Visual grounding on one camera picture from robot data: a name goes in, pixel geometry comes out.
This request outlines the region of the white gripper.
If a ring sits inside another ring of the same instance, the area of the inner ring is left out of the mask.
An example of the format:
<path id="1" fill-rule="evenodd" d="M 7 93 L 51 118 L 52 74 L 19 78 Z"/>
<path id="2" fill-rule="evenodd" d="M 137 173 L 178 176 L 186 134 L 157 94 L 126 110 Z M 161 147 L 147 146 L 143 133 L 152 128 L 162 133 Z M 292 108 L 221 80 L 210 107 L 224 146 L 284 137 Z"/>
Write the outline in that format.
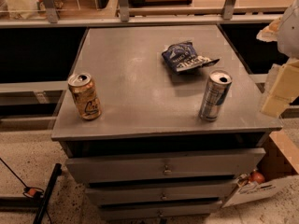
<path id="1" fill-rule="evenodd" d="M 278 42 L 278 50 L 294 58 L 283 65 L 273 64 L 264 84 L 260 111 L 278 118 L 299 97 L 299 0 L 294 0 L 281 18 L 260 30 L 256 38 Z"/>

